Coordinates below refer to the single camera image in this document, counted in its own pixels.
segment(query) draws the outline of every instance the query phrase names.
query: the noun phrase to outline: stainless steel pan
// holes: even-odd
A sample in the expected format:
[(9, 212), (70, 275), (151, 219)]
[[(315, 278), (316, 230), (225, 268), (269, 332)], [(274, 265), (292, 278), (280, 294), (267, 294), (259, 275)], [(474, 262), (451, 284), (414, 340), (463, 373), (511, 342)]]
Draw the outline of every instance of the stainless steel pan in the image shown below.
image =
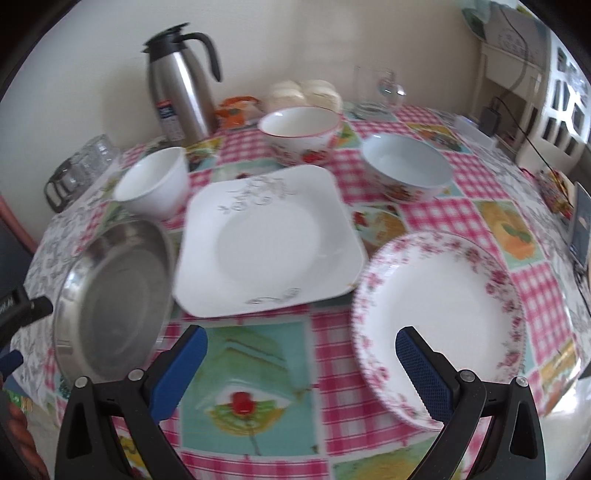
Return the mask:
[(171, 307), (174, 258), (164, 229), (130, 219), (96, 237), (61, 288), (54, 348), (71, 384), (114, 381), (144, 365)]

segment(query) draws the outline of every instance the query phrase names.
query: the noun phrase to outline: round plate with pink floral rim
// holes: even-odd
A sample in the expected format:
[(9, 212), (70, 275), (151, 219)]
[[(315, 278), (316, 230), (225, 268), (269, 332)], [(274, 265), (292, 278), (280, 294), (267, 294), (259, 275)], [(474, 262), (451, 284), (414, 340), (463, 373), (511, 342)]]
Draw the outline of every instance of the round plate with pink floral rim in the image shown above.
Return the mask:
[(459, 371), (509, 383), (525, 351), (524, 314), (515, 286), (490, 254), (464, 237), (417, 232), (384, 245), (355, 293), (352, 337), (361, 371), (381, 403), (404, 422), (438, 431), (394, 341), (414, 326)]

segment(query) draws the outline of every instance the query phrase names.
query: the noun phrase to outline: power adapter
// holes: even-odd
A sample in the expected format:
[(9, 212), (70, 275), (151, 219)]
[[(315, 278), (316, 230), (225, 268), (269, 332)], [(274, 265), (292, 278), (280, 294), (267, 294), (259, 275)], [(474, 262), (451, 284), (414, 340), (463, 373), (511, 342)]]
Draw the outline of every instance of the power adapter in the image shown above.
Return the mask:
[(491, 107), (486, 106), (480, 113), (480, 120), (478, 122), (478, 130), (485, 135), (492, 137), (499, 131), (501, 124), (501, 114)]

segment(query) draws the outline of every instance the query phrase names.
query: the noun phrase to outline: white plate with gray floral pattern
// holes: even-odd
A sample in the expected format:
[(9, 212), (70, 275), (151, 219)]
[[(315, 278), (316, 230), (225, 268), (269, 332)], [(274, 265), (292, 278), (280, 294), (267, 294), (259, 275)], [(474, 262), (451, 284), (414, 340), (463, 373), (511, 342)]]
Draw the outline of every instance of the white plate with gray floral pattern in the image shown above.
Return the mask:
[(263, 312), (353, 290), (366, 260), (334, 175), (302, 165), (198, 192), (173, 294), (196, 317)]

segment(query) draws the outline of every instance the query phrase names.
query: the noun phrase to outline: white bowl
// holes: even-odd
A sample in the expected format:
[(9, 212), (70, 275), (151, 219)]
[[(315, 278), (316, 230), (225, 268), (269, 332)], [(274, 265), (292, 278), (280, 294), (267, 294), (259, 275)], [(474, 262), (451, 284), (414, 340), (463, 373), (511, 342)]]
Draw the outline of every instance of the white bowl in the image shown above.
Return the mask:
[(453, 170), (445, 156), (414, 138), (372, 135), (363, 142), (362, 154), (371, 180), (395, 202), (426, 202), (453, 181)]
[(327, 108), (295, 106), (269, 113), (258, 127), (281, 165), (321, 165), (339, 139), (341, 117)]
[(168, 220), (189, 195), (189, 165), (181, 147), (165, 148), (142, 158), (123, 176), (113, 199), (131, 213)]

